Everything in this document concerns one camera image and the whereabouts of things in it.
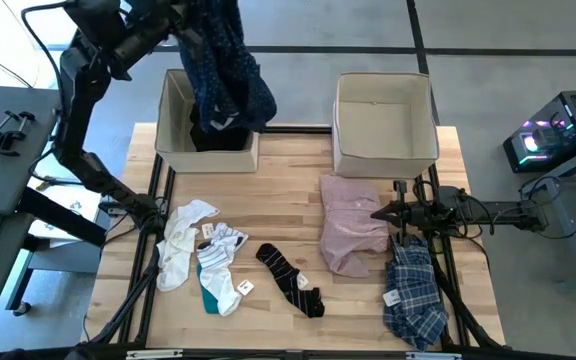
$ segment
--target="blue plaid shirt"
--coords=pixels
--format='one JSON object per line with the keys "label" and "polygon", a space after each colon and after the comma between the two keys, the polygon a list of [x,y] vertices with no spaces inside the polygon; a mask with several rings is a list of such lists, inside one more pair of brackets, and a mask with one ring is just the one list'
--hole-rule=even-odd
{"label": "blue plaid shirt", "polygon": [[426,240],[409,235],[403,247],[393,239],[394,260],[386,264],[386,292],[397,289],[400,302],[384,306],[384,324],[395,336],[425,351],[448,320],[435,283]]}

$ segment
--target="computer tower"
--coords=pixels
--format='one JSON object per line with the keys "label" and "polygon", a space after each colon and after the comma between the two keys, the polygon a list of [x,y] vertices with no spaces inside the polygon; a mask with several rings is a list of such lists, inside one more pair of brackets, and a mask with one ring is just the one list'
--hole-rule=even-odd
{"label": "computer tower", "polygon": [[545,172],[576,155],[576,91],[563,91],[506,141],[515,173]]}

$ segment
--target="white sock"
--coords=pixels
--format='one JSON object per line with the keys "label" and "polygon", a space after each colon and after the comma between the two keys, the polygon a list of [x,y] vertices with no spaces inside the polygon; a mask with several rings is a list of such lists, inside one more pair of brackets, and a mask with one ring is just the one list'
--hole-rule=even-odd
{"label": "white sock", "polygon": [[[248,238],[248,235],[228,228],[226,224],[217,224],[215,233],[210,242],[199,245],[197,258],[201,263],[201,285],[217,299],[217,309],[222,316],[228,316],[239,306],[241,294],[235,291],[232,284],[232,275],[228,265],[235,259],[235,251]],[[226,233],[236,233],[235,236],[223,237]]]}
{"label": "white sock", "polygon": [[157,244],[159,251],[159,291],[170,291],[188,279],[190,254],[194,251],[195,236],[199,230],[191,228],[204,217],[219,214],[219,210],[207,202],[193,200],[188,205],[178,207],[166,222],[164,240]]}
{"label": "white sock", "polygon": [[235,252],[248,240],[248,234],[242,233],[237,229],[228,227],[226,223],[219,223],[215,226],[215,231],[212,234],[213,241],[220,241],[221,239],[235,236],[237,237],[237,243],[235,244]]}

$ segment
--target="teal sock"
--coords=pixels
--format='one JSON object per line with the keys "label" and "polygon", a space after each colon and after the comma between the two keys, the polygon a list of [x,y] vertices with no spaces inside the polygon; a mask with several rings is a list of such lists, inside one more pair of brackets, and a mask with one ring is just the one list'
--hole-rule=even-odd
{"label": "teal sock", "polygon": [[[201,277],[201,264],[197,264],[197,277]],[[199,282],[199,286],[201,286],[201,297],[204,300],[204,309],[206,309],[206,312],[208,314],[219,314],[217,299],[212,296],[210,291],[206,290],[203,285],[201,285],[201,281]]]}

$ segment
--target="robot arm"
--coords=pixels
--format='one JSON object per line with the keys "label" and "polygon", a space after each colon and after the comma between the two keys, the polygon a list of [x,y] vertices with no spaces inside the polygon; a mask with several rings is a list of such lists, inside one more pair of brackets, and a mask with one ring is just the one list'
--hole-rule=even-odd
{"label": "robot arm", "polygon": [[131,80],[127,71],[170,34],[200,46],[187,28],[183,0],[137,2],[122,19],[119,0],[67,1],[64,10],[78,27],[70,47],[60,58],[60,86],[64,103],[53,152],[91,191],[109,195],[140,229],[161,229],[155,200],[136,194],[110,174],[101,160],[83,150],[92,110],[111,79]]}
{"label": "robot arm", "polygon": [[449,236],[458,236],[455,234],[459,233],[459,227],[465,224],[491,225],[493,229],[494,225],[512,225],[533,232],[543,231],[548,226],[541,206],[532,200],[482,202],[463,189],[440,186],[433,189],[434,199],[430,203],[406,203],[402,187],[405,183],[395,183],[399,198],[373,213],[373,219],[388,221],[402,230],[405,229],[403,224],[407,224],[420,231],[436,231]]}

